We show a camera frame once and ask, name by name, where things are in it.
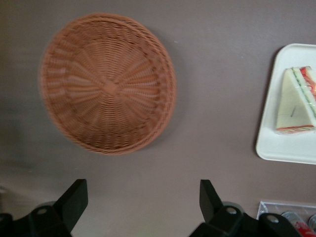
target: basket rim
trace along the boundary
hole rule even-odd
[[[55,48],[55,46],[58,45],[58,39],[61,39],[62,36],[65,34],[65,32],[68,31],[68,29],[71,29],[72,27],[82,24],[84,22],[91,22],[93,19],[97,18],[106,18],[107,22],[113,22],[120,25],[125,25],[128,28],[130,28],[132,31],[138,31],[138,33],[149,40],[151,42],[150,47],[154,48],[156,53],[158,54],[159,58],[161,59],[161,62],[163,63],[164,71],[167,72],[168,75],[167,79],[170,80],[170,83],[168,83],[168,92],[172,92],[173,96],[169,97],[169,105],[166,110],[164,119],[161,120],[161,118],[158,119],[157,123],[155,124],[154,128],[142,139],[140,139],[138,142],[130,144],[128,146],[124,146],[121,148],[113,148],[113,149],[104,149],[104,148],[97,148],[91,144],[87,144],[85,142],[82,142],[80,139],[78,139],[76,136],[72,135],[68,129],[66,129],[62,123],[59,121],[58,116],[55,114],[53,107],[50,104],[48,93],[45,93],[46,85],[44,83],[45,81],[45,70],[47,69],[47,61],[50,58],[50,52],[52,49]],[[139,150],[143,148],[144,146],[151,143],[153,140],[155,140],[167,127],[171,116],[174,111],[175,102],[176,102],[176,76],[173,68],[173,64],[171,61],[171,58],[165,49],[165,47],[162,45],[162,43],[159,41],[159,39],[151,33],[145,26],[138,23],[137,21],[126,17],[121,16],[118,14],[113,13],[103,13],[103,12],[96,12],[92,14],[88,14],[82,17],[79,17],[77,19],[74,19],[73,21],[66,24],[61,30],[59,30],[53,37],[53,39],[49,42],[48,46],[46,47],[46,50],[42,56],[41,59],[41,65],[39,67],[39,88],[40,93],[43,99],[43,102],[45,104],[45,108],[50,116],[50,119],[53,121],[53,123],[57,126],[57,128],[71,141],[76,143],[77,145],[80,145],[83,148],[86,148],[90,151],[105,154],[105,155],[120,155],[120,154],[127,154],[136,150]]]

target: tomato slice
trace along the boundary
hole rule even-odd
[[[301,74],[304,77],[305,81],[308,83],[307,86],[311,89],[311,93],[313,94],[314,98],[316,99],[316,91],[315,91],[316,83],[307,76],[306,67],[300,68],[300,71],[301,71]]]

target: can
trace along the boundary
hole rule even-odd
[[[282,214],[303,237],[316,237],[316,233],[306,224],[306,222],[294,211],[287,211]]]
[[[314,232],[316,232],[316,214],[308,219],[308,225]]]

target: round woven basket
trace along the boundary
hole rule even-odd
[[[176,79],[160,41],[136,21],[94,13],[69,23],[49,44],[40,88],[57,127],[102,154],[153,141],[168,124]]]

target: red can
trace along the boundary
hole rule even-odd
[[[311,228],[306,224],[306,222],[294,211],[287,211],[282,214],[303,237],[316,237]]]

